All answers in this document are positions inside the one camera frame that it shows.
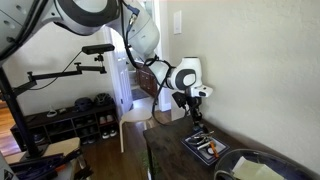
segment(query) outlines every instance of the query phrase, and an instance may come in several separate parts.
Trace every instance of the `chair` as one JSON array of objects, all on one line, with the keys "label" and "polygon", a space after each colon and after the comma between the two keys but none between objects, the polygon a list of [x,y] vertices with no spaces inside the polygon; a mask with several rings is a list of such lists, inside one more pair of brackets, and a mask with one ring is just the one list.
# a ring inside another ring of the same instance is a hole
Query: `chair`
[{"label": "chair", "polygon": [[123,114],[120,120],[120,144],[121,144],[121,153],[124,152],[123,147],[123,132],[122,132],[122,124],[125,122],[141,122],[144,123],[144,130],[147,129],[147,121],[152,117],[151,113],[144,108],[136,108],[128,111]]}]

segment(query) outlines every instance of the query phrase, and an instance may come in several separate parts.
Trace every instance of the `black metal stand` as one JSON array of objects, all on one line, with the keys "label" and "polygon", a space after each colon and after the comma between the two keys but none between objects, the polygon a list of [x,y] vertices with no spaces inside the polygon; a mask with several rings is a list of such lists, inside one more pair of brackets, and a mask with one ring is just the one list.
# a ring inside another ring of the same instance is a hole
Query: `black metal stand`
[{"label": "black metal stand", "polygon": [[17,102],[17,97],[2,67],[0,67],[0,89],[21,133],[22,139],[26,143],[28,158],[40,157],[45,150],[39,149],[33,141],[27,124],[24,121],[24,116],[21,112],[20,106]]}]

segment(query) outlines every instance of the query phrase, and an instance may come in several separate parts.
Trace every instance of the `white wall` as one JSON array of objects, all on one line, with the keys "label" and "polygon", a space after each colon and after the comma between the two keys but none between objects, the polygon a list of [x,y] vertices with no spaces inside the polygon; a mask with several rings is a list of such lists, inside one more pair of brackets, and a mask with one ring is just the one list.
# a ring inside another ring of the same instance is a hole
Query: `white wall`
[{"label": "white wall", "polygon": [[[200,57],[214,88],[204,119],[319,173],[320,1],[167,3],[171,61]],[[182,34],[173,35],[179,10]]]},{"label": "white wall", "polygon": [[[101,31],[91,36],[77,36],[54,24],[48,24],[30,39],[4,64],[5,71],[13,87],[28,81],[27,72],[34,74],[61,72],[69,62],[81,51],[83,46],[103,44]],[[82,65],[100,66],[94,62],[96,55],[84,53],[75,62]],[[107,72],[109,65],[104,53]],[[72,64],[68,71],[75,70]],[[37,87],[46,85],[50,80],[38,81]],[[25,115],[48,111],[52,105],[55,109],[73,106],[80,97],[90,97],[101,92],[113,96],[113,86],[110,74],[100,75],[99,72],[84,72],[82,75],[59,78],[49,87],[39,91],[27,91],[18,97],[18,102]]]}]

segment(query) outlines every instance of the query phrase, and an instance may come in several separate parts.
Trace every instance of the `white door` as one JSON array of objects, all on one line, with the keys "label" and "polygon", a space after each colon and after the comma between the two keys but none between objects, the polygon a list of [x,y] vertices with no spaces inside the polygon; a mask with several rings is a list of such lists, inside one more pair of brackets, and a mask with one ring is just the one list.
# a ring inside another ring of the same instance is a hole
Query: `white door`
[{"label": "white door", "polygon": [[119,117],[128,112],[133,104],[131,86],[126,65],[127,55],[124,49],[122,37],[110,28],[104,28],[106,43],[114,45],[114,53],[108,57],[110,73],[114,87],[115,101]]}]

